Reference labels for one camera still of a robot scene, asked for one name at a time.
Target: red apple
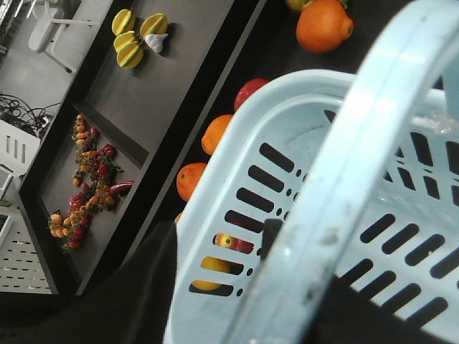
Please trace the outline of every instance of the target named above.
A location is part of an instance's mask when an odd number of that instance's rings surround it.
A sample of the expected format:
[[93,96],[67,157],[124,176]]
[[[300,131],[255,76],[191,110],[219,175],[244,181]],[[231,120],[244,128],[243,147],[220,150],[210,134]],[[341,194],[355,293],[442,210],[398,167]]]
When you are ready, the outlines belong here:
[[247,100],[253,93],[255,93],[260,87],[269,83],[268,79],[262,77],[256,77],[247,81],[244,86],[239,90],[235,99],[235,111]]

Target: garlic bulb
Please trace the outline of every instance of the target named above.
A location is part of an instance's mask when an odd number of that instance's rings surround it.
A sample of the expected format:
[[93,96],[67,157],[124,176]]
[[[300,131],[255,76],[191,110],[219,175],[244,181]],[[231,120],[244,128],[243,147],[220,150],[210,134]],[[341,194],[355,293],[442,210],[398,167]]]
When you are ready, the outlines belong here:
[[145,42],[155,53],[159,54],[163,50],[163,41],[168,34],[147,34]]

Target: display shelf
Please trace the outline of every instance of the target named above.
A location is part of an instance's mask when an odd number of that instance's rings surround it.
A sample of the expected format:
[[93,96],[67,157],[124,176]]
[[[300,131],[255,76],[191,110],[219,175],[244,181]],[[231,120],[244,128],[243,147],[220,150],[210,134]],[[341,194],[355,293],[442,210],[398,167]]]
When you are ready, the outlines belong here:
[[[81,295],[122,264],[260,2],[112,2],[19,189],[24,219],[53,293]],[[163,12],[170,37],[161,54],[146,50],[137,68],[124,70],[115,61],[111,22],[131,6],[135,30],[147,16]],[[99,144],[118,149],[115,162],[124,172],[117,181],[135,184],[113,213],[95,216],[81,249],[65,254],[49,235],[47,219],[56,209],[65,210],[77,192],[71,183],[77,166],[70,134],[78,113],[99,128]]]
[[200,128],[196,130],[193,138],[189,138],[188,145],[174,166],[175,169],[170,172],[162,199],[149,211],[135,243],[141,243],[157,223],[173,220],[183,211],[186,202],[176,191],[175,176],[180,167],[187,163],[209,160],[210,157],[202,150],[201,137],[214,118],[234,113],[235,96],[246,81],[255,77],[272,80],[289,72],[307,69],[356,73],[378,34],[409,2],[410,0],[391,1],[391,4],[362,0],[349,2],[347,13],[355,23],[351,37],[332,52],[313,54],[301,48],[296,41],[298,14],[289,11],[284,1],[266,1],[217,95],[209,100],[208,111],[202,113]]

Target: light blue plastic basket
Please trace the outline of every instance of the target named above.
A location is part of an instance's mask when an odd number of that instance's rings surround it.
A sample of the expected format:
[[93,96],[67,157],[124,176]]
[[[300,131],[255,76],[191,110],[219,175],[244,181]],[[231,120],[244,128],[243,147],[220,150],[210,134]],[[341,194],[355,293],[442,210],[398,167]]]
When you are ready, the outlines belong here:
[[[459,343],[457,56],[459,2],[419,0],[357,75],[304,70],[257,91],[178,223],[165,343],[296,343],[333,274]],[[445,92],[430,89],[439,75]],[[274,218],[284,225],[260,265]],[[254,249],[218,246],[217,234]],[[236,269],[204,269],[205,257]],[[195,280],[222,286],[200,292]]]

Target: orange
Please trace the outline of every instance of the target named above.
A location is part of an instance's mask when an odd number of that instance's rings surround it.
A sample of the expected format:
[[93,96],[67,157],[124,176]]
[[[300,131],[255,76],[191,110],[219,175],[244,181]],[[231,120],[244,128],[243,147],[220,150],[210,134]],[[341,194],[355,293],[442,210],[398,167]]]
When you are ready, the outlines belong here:
[[206,166],[206,163],[189,163],[177,173],[177,191],[185,202],[189,201]]
[[348,39],[354,22],[337,0],[315,0],[300,14],[296,39],[309,52],[330,52]]
[[204,136],[202,136],[202,149],[209,155],[215,152],[215,148],[222,139],[224,131],[232,119],[232,115],[221,115],[215,118],[207,127]]

